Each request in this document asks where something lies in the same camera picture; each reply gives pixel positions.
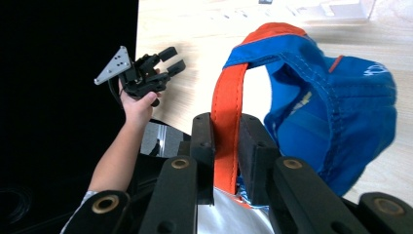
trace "wooden table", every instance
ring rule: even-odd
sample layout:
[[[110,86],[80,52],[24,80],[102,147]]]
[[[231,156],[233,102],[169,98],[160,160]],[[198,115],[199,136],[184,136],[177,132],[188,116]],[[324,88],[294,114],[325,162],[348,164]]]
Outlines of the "wooden table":
[[[398,89],[396,138],[345,197],[357,203],[362,193],[382,191],[413,206],[413,2],[377,0],[369,20],[352,23],[303,22],[276,3],[257,2],[139,1],[136,57],[174,46],[187,65],[168,83],[154,118],[191,134],[192,119],[210,112],[216,80],[233,47],[265,22],[300,26],[327,56],[372,59],[393,74]],[[269,81],[262,72],[260,68],[248,71],[244,81],[243,112],[260,119],[271,101]]]

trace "white logo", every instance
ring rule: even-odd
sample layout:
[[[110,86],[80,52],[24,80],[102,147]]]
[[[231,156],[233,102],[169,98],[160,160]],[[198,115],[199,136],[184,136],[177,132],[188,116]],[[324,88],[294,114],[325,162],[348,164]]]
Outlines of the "white logo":
[[[367,70],[364,71],[364,76],[372,76],[384,72],[389,72],[389,70],[384,65],[376,63],[375,65],[367,67]]]

